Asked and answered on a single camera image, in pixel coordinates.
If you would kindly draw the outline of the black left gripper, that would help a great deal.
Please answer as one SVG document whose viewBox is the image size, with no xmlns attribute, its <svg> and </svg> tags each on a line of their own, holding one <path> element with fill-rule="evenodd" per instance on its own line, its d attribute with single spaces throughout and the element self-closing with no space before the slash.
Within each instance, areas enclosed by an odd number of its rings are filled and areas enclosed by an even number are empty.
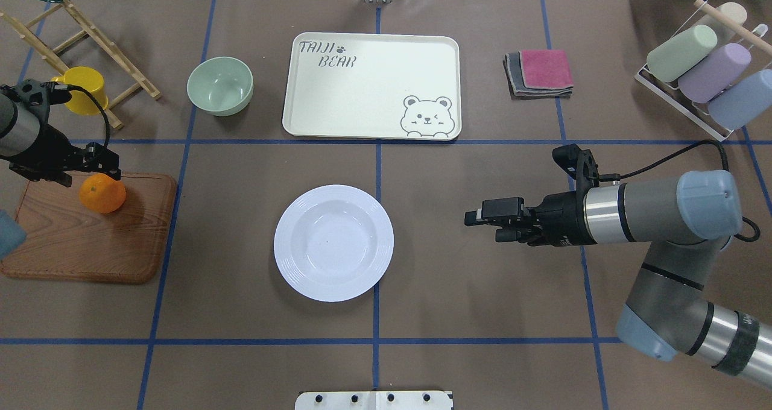
<svg viewBox="0 0 772 410">
<path fill-rule="evenodd" d="M 72 186 L 69 171 L 104 174 L 121 181 L 116 153 L 97 143 L 89 143 L 83 151 L 49 125 L 43 125 L 33 143 L 8 161 L 9 169 L 28 181 L 53 181 L 66 188 Z"/>
</svg>

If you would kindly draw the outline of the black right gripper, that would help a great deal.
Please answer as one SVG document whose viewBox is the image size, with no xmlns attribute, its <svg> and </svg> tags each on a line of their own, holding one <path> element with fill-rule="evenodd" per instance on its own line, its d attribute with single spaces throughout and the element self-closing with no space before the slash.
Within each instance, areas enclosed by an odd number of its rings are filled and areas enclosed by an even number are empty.
<svg viewBox="0 0 772 410">
<path fill-rule="evenodd" d="M 508 227 L 528 224 L 533 228 Z M 548 195 L 538 206 L 524 206 L 521 197 L 485 200 L 477 210 L 465 213 L 465 226 L 494 225 L 495 241 L 527 243 L 529 246 L 592 245 L 587 228 L 584 196 L 576 191 Z"/>
</svg>

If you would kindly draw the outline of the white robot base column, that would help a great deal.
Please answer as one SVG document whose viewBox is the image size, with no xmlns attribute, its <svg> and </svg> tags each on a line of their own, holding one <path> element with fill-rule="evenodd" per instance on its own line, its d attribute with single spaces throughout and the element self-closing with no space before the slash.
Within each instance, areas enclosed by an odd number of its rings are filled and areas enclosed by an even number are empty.
<svg viewBox="0 0 772 410">
<path fill-rule="evenodd" d="M 454 409 L 453 393 L 441 390 L 316 391 L 301 393 L 295 409 Z"/>
</svg>

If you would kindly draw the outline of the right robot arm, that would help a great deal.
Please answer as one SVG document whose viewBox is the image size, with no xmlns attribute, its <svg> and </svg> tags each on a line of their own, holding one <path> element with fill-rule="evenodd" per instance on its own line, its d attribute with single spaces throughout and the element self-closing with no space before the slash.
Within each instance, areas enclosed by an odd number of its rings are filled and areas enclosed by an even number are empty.
<svg viewBox="0 0 772 410">
<path fill-rule="evenodd" d="M 574 191 L 548 195 L 535 207 L 521 197 L 485 200 L 464 223 L 495 226 L 497 242 L 529 246 L 647 242 L 618 338 L 660 361 L 684 353 L 770 388 L 770 326 L 703 294 L 718 254 L 742 227 L 730 172 L 608 186 L 578 175 Z"/>
</svg>

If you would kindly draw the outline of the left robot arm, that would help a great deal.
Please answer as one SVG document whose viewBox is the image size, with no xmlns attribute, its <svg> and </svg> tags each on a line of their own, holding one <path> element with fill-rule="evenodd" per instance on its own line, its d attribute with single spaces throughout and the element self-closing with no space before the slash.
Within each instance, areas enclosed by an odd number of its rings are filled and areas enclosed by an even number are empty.
<svg viewBox="0 0 772 410">
<path fill-rule="evenodd" d="M 49 98 L 57 103 L 80 92 L 94 103 L 104 118 L 104 143 L 91 142 L 79 148 L 61 132 L 49 125 Z M 70 187 L 70 171 L 96 172 L 114 181 L 121 179 L 119 156 L 108 149 L 110 124 L 97 99 L 80 86 L 58 86 L 39 92 L 40 103 L 33 95 L 22 96 L 20 88 L 2 86 L 2 160 L 9 169 L 28 181 L 54 181 Z"/>
</svg>

